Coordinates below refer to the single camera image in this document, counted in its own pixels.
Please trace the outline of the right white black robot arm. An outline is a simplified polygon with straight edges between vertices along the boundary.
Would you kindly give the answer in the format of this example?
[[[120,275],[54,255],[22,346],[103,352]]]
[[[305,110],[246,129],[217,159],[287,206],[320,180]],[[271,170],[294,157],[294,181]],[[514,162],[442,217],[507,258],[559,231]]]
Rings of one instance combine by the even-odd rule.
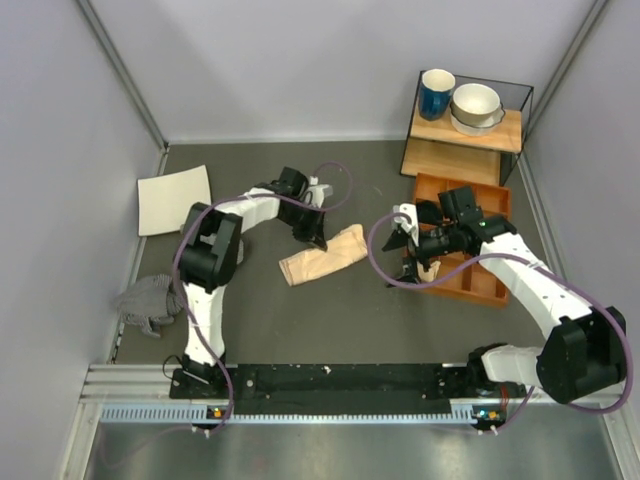
[[[474,350],[469,388],[487,396],[511,382],[568,405],[620,384],[627,399],[633,360],[624,316],[554,274],[504,215],[483,212],[470,187],[438,198],[396,205],[388,215],[392,233],[382,249],[406,252],[401,276],[388,286],[434,288],[477,264],[519,301],[545,339],[540,348],[498,343]]]

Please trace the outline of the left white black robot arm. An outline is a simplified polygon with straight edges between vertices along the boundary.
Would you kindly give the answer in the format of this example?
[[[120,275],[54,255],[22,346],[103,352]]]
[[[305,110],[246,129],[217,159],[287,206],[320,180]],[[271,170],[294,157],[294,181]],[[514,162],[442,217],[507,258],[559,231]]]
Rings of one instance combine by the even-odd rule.
[[[278,179],[237,197],[191,207],[174,256],[175,291],[185,302],[189,320],[175,385],[192,379],[194,387],[209,397],[226,387],[223,303],[243,253],[242,235],[263,222],[279,220],[291,227],[296,240],[326,251],[323,206],[332,195],[333,187],[316,176],[285,167]]]

